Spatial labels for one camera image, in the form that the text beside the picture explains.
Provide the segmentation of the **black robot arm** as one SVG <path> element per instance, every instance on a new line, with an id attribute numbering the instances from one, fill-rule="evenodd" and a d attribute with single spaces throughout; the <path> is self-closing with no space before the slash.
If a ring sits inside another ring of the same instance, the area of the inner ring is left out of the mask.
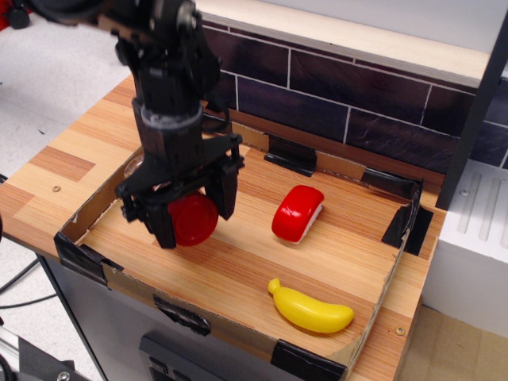
<path id="1" fill-rule="evenodd" d="M 221 62 L 211 52 L 202 15 L 192 1 L 31 1 L 29 8 L 61 25 L 87 24 L 118 39 L 132 72 L 133 112 L 144 150 L 142 164 L 117 186 L 128 221 L 141 221 L 160 246 L 182 244 L 177 212 L 204 190 L 220 217 L 233 214 L 244 164 L 240 135 L 203 120 L 202 102 L 221 113 L 214 88 Z"/>

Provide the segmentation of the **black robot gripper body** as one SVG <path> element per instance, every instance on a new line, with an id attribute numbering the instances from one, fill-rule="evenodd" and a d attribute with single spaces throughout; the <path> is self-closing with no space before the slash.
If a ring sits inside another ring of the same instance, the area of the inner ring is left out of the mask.
<path id="1" fill-rule="evenodd" d="M 205 188 L 212 166 L 220 159 L 230 158 L 238 172 L 244 166 L 242 136 L 230 133 L 204 137 L 199 115 L 181 121 L 161 115 L 152 121 L 137 115 L 136 124 L 144 154 L 152 157 L 172 180 L 200 183 Z"/>

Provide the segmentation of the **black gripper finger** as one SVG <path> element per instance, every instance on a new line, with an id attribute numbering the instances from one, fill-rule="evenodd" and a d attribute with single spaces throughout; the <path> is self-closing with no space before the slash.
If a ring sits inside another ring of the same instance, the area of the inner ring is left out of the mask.
<path id="1" fill-rule="evenodd" d="M 176 248 L 175 234 L 171 215 L 167 204 L 148 206 L 147 220 L 145 222 L 148 231 L 156 237 L 161 248 Z"/>
<path id="2" fill-rule="evenodd" d="M 234 213 L 237 197 L 238 169 L 230 158 L 222 158 L 212 166 L 206 196 L 217 207 L 218 214 L 228 220 Z"/>

